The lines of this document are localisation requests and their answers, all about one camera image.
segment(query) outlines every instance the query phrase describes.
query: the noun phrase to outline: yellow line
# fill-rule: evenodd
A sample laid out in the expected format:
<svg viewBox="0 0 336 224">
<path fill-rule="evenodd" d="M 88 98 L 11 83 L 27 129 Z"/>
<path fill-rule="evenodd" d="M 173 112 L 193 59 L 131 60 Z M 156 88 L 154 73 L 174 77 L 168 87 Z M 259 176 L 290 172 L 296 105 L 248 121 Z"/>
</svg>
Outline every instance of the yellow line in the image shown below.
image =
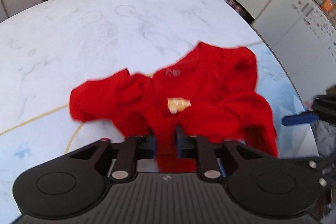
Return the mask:
<svg viewBox="0 0 336 224">
<path fill-rule="evenodd" d="M 30 122 L 36 121 L 36 120 L 38 120 L 38 119 L 40 119 L 40 118 L 43 118 L 43 117 L 45 117 L 45 116 L 47 116 L 47 115 L 49 115 L 49 114 L 52 114 L 52 113 L 54 113 L 54 112 L 56 112 L 56 111 L 59 111 L 59 110 L 61 110 L 61 109 L 63 109 L 63 108 L 66 108 L 67 106 L 68 106 L 68 104 L 63 105 L 63 106 L 60 106 L 60 107 L 57 107 L 57 108 L 55 108 L 55 109 L 53 109 L 53 110 L 51 110 L 51 111 L 48 111 L 48 112 L 46 112 L 46 113 L 41 114 L 40 116 L 34 117 L 34 118 L 32 118 L 32 119 L 30 119 L 30 120 L 28 120 L 28 121 L 25 121 L 25 122 L 23 122 L 23 123 L 21 123 L 21 124 L 18 124 L 17 126 L 14 126 L 14 127 L 10 128 L 10 129 L 5 130 L 4 132 L 1 132 L 1 133 L 0 133 L 0 136 L 6 134 L 6 133 L 8 133 L 8 132 L 11 132 L 12 130 L 17 129 L 17 128 L 21 127 L 21 126 L 24 126 L 24 125 L 26 125 L 26 124 L 28 124 L 28 123 L 30 123 Z"/>
<path fill-rule="evenodd" d="M 69 143 L 68 143 L 68 146 L 67 146 L 67 148 L 65 149 L 65 152 L 64 152 L 65 154 L 69 152 L 69 149 L 70 149 L 70 146 L 71 146 L 71 144 L 72 144 L 72 141 L 73 141 L 74 138 L 76 137 L 77 133 L 81 130 L 82 126 L 83 126 L 83 123 L 81 123 L 81 124 L 79 125 L 79 127 L 77 127 L 77 129 L 75 130 L 75 132 L 74 132 L 73 135 L 71 136 L 70 141 L 69 141 Z"/>
</svg>

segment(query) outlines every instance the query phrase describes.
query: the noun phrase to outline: red shirt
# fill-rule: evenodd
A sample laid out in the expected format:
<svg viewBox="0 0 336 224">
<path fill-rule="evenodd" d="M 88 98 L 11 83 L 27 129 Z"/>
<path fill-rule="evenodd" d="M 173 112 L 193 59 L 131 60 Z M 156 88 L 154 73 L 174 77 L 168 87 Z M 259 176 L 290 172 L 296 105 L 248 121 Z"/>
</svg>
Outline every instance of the red shirt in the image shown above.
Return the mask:
<svg viewBox="0 0 336 224">
<path fill-rule="evenodd" d="M 268 102 L 256 94 L 256 58 L 246 47 L 220 48 L 199 42 L 180 61 L 152 78 L 127 69 L 89 80 L 72 90 L 70 114 L 82 122 L 110 119 L 126 137 L 147 134 L 157 139 L 162 172 L 192 172 L 194 160 L 176 156 L 174 128 L 211 142 L 244 139 L 247 145 L 277 156 L 276 131 Z M 171 114 L 167 98 L 190 100 Z"/>
</svg>

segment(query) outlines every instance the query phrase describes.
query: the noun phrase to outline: table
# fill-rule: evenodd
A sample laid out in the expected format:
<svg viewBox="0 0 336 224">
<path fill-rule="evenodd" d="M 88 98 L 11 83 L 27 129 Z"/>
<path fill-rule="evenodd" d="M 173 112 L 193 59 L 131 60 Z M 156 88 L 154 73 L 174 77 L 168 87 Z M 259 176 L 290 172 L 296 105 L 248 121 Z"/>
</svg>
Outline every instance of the table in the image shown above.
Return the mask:
<svg viewBox="0 0 336 224">
<path fill-rule="evenodd" d="M 199 40 L 249 46 L 257 92 L 270 103 L 280 157 L 316 155 L 309 125 L 285 128 L 303 111 L 283 69 L 252 28 L 223 0 L 50 0 L 0 24 L 0 224 L 19 215 L 11 195 L 24 170 L 102 137 L 121 142 L 108 121 L 71 120 L 70 91 L 127 67 L 152 73 Z M 151 160 L 139 168 L 157 171 Z"/>
</svg>

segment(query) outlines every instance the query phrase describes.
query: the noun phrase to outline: silver bolt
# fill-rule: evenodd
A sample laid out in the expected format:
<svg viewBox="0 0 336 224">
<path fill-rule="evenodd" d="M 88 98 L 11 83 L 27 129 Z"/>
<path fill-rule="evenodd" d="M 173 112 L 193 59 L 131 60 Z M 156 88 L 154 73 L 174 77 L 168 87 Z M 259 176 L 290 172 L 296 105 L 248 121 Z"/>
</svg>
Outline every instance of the silver bolt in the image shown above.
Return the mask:
<svg viewBox="0 0 336 224">
<path fill-rule="evenodd" d="M 311 168 L 313 168 L 313 169 L 315 169 L 315 168 L 317 167 L 316 162 L 313 161 L 313 160 L 310 160 L 310 161 L 308 162 L 308 164 L 309 164 L 309 166 L 310 166 Z"/>
<path fill-rule="evenodd" d="M 319 183 L 321 184 L 321 186 L 323 186 L 323 187 L 326 187 L 327 186 L 327 181 L 324 179 L 324 178 L 320 178 L 319 179 Z"/>
<path fill-rule="evenodd" d="M 216 179 L 221 176 L 221 173 L 216 170 L 207 170 L 204 172 L 204 176 L 208 179 Z"/>
<path fill-rule="evenodd" d="M 123 170 L 114 171 L 112 177 L 115 179 L 125 179 L 128 177 L 128 173 Z"/>
</svg>

